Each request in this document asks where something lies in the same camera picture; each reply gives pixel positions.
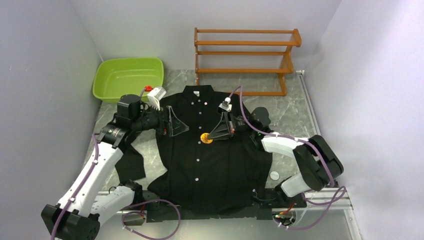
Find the yellow round object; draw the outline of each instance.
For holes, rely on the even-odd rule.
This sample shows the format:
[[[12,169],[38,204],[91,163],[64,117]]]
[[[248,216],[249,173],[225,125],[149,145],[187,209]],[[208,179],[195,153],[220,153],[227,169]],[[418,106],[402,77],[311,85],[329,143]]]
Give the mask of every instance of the yellow round object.
[[[204,143],[204,144],[210,144],[210,143],[212,143],[214,140],[213,139],[209,139],[208,136],[209,136],[209,133],[207,133],[207,132],[203,133],[200,136],[201,142]]]

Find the wall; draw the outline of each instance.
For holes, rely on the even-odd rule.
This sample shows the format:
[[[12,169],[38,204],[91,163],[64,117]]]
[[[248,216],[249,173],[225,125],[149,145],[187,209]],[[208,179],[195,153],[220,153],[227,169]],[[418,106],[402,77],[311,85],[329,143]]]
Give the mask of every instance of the wall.
[[[194,69],[194,28],[298,28],[293,49],[304,69],[340,0],[71,0],[103,59],[159,57],[170,69]],[[222,64],[231,64],[223,60]]]
[[[0,3],[0,239],[49,239],[41,218],[82,168],[100,58],[67,0]]]
[[[365,240],[424,235],[424,3],[340,3],[305,80]]]

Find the gray marble floor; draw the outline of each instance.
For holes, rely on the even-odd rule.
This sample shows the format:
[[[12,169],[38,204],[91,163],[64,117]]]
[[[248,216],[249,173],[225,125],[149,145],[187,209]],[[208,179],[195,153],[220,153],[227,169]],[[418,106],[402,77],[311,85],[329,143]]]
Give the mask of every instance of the gray marble floor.
[[[243,85],[244,91],[277,91],[280,89],[276,74],[218,74],[208,73],[200,76],[202,85],[212,85],[215,91],[229,92],[235,87]],[[165,71],[163,87],[167,95],[180,93],[186,85],[196,84],[194,70],[168,70]],[[306,103],[306,95],[300,79],[295,74],[286,75],[287,96],[245,96],[243,102],[247,109],[252,111],[256,107],[265,107],[269,111],[271,129],[282,134],[295,137],[311,137],[315,134],[311,122],[309,109]],[[116,104],[103,102],[94,127],[98,133],[113,117],[116,112]],[[134,148],[144,156],[144,168],[146,178],[137,182],[144,188],[157,177],[166,172],[159,157],[155,131],[142,132],[132,143]],[[93,143],[90,143],[86,161],[93,151]],[[292,158],[274,153],[271,171],[279,173],[279,180],[274,181],[270,177],[266,182],[267,188],[273,188],[277,183],[296,174],[299,169],[296,161]],[[110,173],[110,177],[103,186],[103,191],[119,183],[116,171]]]

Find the wooden rack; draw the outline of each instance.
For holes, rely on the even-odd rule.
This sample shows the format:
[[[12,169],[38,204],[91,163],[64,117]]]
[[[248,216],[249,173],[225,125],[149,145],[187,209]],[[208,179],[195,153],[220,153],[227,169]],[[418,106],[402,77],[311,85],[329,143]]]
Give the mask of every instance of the wooden rack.
[[[288,41],[252,41],[252,40],[201,40],[201,34],[288,34]],[[297,28],[294,30],[237,30],[237,29],[197,29],[194,28],[194,46],[196,84],[199,85],[199,75],[202,73],[269,73],[278,74],[281,91],[271,92],[243,92],[245,96],[285,96],[287,94],[284,74],[294,72],[292,63],[292,47],[300,47],[302,39]],[[284,51],[203,51],[199,46],[281,46],[286,47]],[[199,67],[199,55],[238,55],[238,56],[282,56],[278,68],[205,68]]]

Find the orange wire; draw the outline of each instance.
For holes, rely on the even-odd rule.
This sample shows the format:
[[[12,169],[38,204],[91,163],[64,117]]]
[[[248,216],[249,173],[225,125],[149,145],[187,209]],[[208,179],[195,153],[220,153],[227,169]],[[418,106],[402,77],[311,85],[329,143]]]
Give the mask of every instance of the orange wire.
[[[280,212],[279,214],[281,214],[281,215],[288,214],[288,213],[290,212],[290,210],[292,210],[292,208],[293,208],[294,206],[295,206],[295,203],[294,203],[294,202],[292,202],[292,203],[290,204],[290,206],[288,207],[288,209],[287,209],[287,210],[282,211],[282,212]]]

